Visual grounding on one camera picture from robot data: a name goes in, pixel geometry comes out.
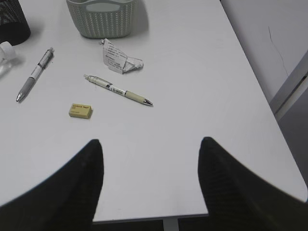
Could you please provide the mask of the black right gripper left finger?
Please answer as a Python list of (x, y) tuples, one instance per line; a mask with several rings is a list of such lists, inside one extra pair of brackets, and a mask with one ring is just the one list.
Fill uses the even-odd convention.
[(103, 186), (97, 139), (42, 183), (0, 207), (2, 231), (90, 231)]

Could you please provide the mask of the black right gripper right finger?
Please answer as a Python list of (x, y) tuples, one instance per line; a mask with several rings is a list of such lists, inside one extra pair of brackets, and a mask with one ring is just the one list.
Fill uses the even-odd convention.
[(198, 179), (216, 231), (306, 231), (308, 205), (246, 168), (211, 137), (203, 138)]

